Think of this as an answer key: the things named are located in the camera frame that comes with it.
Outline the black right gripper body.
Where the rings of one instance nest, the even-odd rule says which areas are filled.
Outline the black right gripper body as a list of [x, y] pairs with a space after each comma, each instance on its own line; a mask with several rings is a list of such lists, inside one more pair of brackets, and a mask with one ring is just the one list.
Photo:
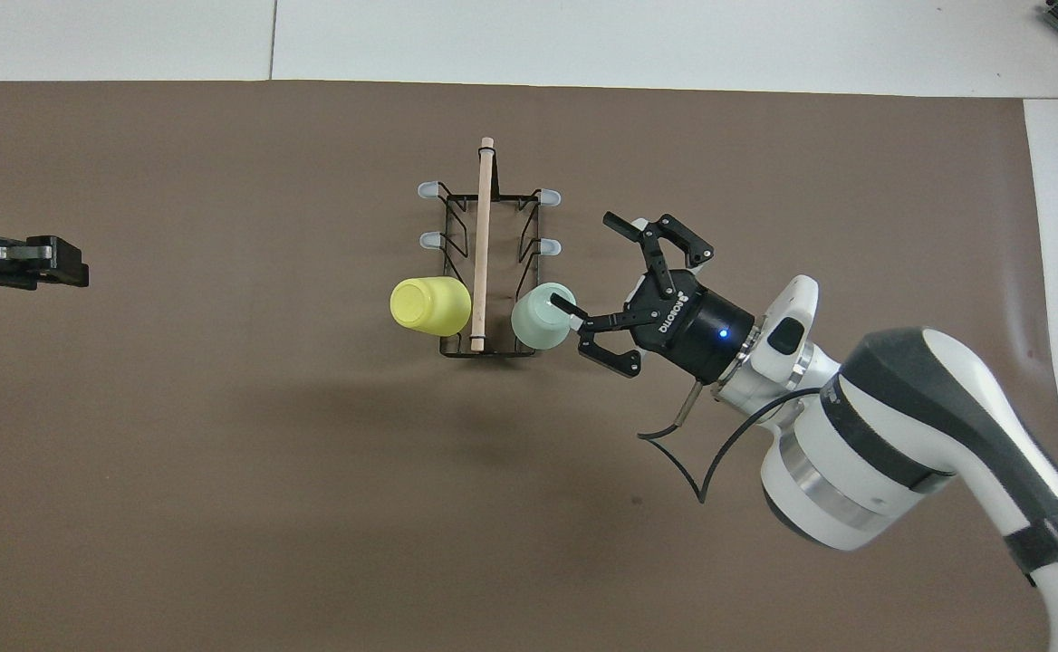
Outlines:
[[711, 292], [691, 272], [673, 272], [665, 293], [645, 273], [630, 298], [630, 311], [654, 322], [631, 326], [642, 350], [657, 352], [699, 381], [716, 381], [735, 362], [755, 325], [754, 315]]

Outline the pale green plastic cup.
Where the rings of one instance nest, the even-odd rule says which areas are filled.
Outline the pale green plastic cup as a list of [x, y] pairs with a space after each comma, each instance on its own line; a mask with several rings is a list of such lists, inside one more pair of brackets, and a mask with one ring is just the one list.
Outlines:
[[576, 303], [574, 293], [566, 285], [542, 283], [514, 306], [511, 315], [514, 334], [526, 347], [552, 350], [570, 333], [571, 315], [553, 305], [551, 297], [555, 293]]

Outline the yellow plastic cup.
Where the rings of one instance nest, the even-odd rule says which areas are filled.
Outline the yellow plastic cup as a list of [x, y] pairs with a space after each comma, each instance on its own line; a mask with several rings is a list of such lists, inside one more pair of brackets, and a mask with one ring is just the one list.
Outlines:
[[451, 337], [471, 321], [472, 302], [466, 285], [456, 277], [406, 278], [393, 289], [390, 313], [405, 329]]

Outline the brown table mat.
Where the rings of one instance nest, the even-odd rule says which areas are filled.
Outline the brown table mat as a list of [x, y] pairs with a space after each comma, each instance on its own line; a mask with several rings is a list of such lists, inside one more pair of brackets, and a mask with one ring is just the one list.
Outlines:
[[815, 342], [927, 325], [1058, 455], [1022, 103], [391, 83], [0, 83], [0, 235], [89, 288], [0, 289], [0, 651], [1035, 652], [1037, 590], [963, 483], [861, 551], [778, 523], [745, 434], [700, 504], [640, 432], [690, 379], [570, 340], [450, 360], [389, 314], [476, 188], [562, 191], [543, 276], [591, 313], [665, 212]]

